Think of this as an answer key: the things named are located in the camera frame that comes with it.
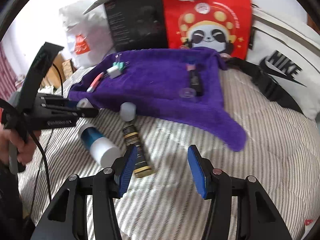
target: mattress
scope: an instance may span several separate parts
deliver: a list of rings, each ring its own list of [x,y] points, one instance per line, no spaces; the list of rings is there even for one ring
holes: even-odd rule
[[[65,84],[79,82],[91,68],[76,71]],[[320,215],[320,135],[316,123],[300,113],[269,102],[244,73],[220,71],[225,110],[247,133],[245,148],[231,151],[209,132],[153,117],[138,116],[145,150],[155,173],[139,179],[132,176],[128,191],[115,200],[115,209],[123,239],[201,239],[210,200],[196,192],[187,161],[187,149],[198,147],[202,157],[211,160],[229,176],[255,176],[280,212],[292,238],[299,239],[305,219]],[[77,137],[81,125],[91,122],[121,151],[124,122],[119,114],[101,110],[95,119],[80,119],[74,128],[55,129],[47,149],[50,183],[54,195],[72,173],[80,177],[98,173],[101,167],[91,158]],[[41,144],[48,142],[51,131],[43,131]],[[41,154],[36,150],[26,171],[19,174],[19,190],[29,210]],[[32,219],[38,223],[49,203],[42,166],[36,187]],[[229,239],[236,235],[236,198],[232,201]],[[92,196],[87,200],[88,239],[95,239]]]

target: purple cloth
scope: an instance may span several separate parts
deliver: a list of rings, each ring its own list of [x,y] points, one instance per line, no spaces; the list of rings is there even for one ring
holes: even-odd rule
[[[104,78],[93,93],[86,90],[101,72],[106,72],[115,61],[107,56],[74,84],[69,92],[71,100],[88,98],[98,108],[119,111],[124,102],[137,106],[137,114],[185,123],[209,131],[222,139],[230,149],[240,151],[246,133],[223,109],[223,94],[219,70],[226,70],[219,54],[208,48],[144,49],[122,52],[120,61],[129,62],[123,74]],[[192,99],[179,97],[179,90],[189,87],[186,58],[196,60],[204,95]]]

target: red paper bag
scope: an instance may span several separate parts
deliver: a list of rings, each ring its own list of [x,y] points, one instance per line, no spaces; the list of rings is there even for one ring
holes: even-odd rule
[[[163,0],[169,47],[208,47],[245,59],[250,0]]]

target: red and white pen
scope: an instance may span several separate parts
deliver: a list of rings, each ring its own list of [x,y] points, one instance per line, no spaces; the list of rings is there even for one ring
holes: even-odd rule
[[[94,81],[91,83],[90,87],[87,89],[88,93],[92,93],[96,87],[98,86],[100,80],[103,78],[104,73],[101,72],[95,79]]]

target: panda cartoon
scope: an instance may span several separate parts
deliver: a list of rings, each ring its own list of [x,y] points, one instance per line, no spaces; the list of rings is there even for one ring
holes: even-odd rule
[[[234,49],[235,20],[222,6],[199,3],[194,10],[179,18],[181,41],[192,47],[207,47],[219,53],[231,54]]]

